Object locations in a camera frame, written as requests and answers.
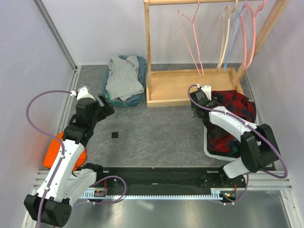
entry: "beige hanger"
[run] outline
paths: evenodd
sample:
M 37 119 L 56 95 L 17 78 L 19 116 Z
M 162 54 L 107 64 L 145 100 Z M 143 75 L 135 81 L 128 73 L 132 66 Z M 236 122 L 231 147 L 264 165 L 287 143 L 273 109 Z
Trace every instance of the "beige hanger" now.
M 232 17 L 232 13 L 235 11 L 238 0 L 235 1 L 235 4 L 233 8 L 230 7 L 229 4 L 224 9 L 223 12 L 223 35 L 222 35 L 222 47 L 220 50 L 220 55 L 219 55 L 219 61 L 218 61 L 218 66 L 217 66 L 217 71 L 219 71 L 220 67 L 222 66 L 222 63 L 224 61 L 225 53 L 227 50 L 227 44 L 228 44 L 228 39 L 229 39 L 229 30 L 230 30 L 230 19 Z M 225 24 L 226 24 L 226 12 L 228 10 L 228 20 L 227 20 L 227 29 L 225 29 Z

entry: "black square marker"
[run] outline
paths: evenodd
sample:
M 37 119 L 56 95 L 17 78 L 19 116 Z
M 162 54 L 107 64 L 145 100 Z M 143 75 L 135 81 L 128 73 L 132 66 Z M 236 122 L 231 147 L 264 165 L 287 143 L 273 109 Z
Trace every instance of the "black square marker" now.
M 118 132 L 112 132 L 112 139 L 118 138 Z

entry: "wooden tray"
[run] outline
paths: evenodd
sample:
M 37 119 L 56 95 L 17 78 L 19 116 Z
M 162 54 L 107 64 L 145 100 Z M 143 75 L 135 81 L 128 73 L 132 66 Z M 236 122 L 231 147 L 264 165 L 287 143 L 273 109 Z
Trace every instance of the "wooden tray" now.
M 147 86 L 147 106 L 167 107 L 190 105 L 188 88 L 192 84 L 209 85 L 212 90 L 233 90 L 231 82 L 236 75 L 234 67 L 216 71 L 215 68 L 204 69 L 204 77 L 200 77 L 197 69 L 193 70 L 167 70 L 151 72 L 151 90 Z M 241 84 L 236 90 L 244 94 Z

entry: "gray mat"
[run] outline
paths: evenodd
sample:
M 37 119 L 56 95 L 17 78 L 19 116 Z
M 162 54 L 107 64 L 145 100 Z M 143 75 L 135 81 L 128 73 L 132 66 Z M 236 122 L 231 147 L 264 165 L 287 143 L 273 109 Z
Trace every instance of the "gray mat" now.
M 238 68 L 240 64 L 230 64 Z M 216 67 L 204 64 L 205 68 Z M 94 97 L 101 91 L 107 65 L 82 66 L 77 89 L 88 86 Z M 152 70 L 195 68 L 193 64 L 157 64 Z M 246 80 L 242 80 L 250 97 Z M 73 100 L 70 117 L 76 112 Z M 87 145 L 87 162 L 109 166 L 221 166 L 203 151 L 203 123 L 191 117 L 190 106 L 147 108 L 114 107 L 115 113 L 99 122 Z M 118 132 L 117 139 L 111 133 Z

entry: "plaid flannel shirt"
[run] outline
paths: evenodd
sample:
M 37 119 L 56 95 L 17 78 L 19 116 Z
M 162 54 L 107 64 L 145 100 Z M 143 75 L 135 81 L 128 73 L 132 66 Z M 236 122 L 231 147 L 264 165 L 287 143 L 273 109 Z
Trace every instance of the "plaid flannel shirt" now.
M 257 109 L 254 102 L 247 97 L 236 92 L 212 91 L 212 97 L 216 97 L 233 114 L 249 122 L 255 122 Z M 204 123 L 207 128 L 207 149 L 210 153 L 229 153 L 234 146 L 234 136 L 226 132 L 219 126 L 211 123 Z

